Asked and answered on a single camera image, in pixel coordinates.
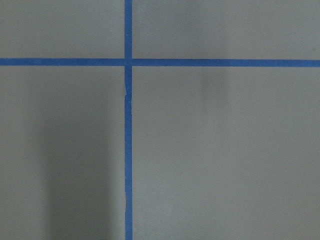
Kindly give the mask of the blue tape strip wrist view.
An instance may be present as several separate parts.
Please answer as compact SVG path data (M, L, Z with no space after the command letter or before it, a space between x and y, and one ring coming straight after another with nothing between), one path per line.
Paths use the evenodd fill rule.
M125 150L125 239L133 239L133 172L132 172L132 14L133 2L124 2L124 150Z

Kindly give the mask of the blue tape strip wrist crosswise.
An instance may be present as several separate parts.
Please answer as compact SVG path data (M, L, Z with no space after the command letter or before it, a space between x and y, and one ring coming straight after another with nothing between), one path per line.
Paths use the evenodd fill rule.
M319 68L305 59L1 58L1 66L288 67Z

